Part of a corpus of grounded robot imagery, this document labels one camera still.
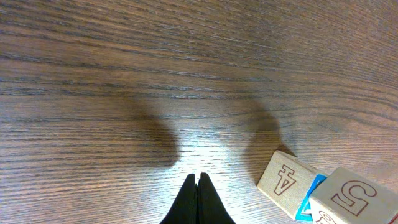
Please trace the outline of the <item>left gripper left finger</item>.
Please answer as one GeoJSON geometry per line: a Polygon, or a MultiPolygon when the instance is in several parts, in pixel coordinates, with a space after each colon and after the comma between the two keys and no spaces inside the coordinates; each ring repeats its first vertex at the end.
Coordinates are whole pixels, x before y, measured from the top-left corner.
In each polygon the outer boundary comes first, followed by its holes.
{"type": "Polygon", "coordinates": [[[195,175],[188,174],[170,210],[160,224],[196,224],[197,185],[195,175]]]}

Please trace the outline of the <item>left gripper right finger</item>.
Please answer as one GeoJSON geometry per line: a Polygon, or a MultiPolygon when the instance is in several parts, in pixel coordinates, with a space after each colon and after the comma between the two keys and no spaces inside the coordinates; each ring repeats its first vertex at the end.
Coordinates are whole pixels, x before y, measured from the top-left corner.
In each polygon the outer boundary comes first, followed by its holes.
{"type": "Polygon", "coordinates": [[[199,224],[235,224],[226,211],[210,176],[202,172],[197,184],[197,223],[199,224]]]}

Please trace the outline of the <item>plain wooden block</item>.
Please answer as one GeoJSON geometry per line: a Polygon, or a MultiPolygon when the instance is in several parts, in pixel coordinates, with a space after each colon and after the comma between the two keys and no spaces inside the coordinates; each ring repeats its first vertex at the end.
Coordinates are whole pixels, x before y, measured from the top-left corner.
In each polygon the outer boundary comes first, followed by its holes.
{"type": "Polygon", "coordinates": [[[313,220],[310,194],[327,174],[282,151],[275,151],[257,187],[294,220],[313,220]]]}

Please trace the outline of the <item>red-sided block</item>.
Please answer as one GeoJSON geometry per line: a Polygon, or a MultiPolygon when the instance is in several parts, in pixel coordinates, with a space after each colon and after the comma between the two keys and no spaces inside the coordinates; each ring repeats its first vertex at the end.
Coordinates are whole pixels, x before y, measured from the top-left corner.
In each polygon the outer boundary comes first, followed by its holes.
{"type": "Polygon", "coordinates": [[[309,197],[314,224],[397,223],[397,194],[343,167],[309,197]]]}

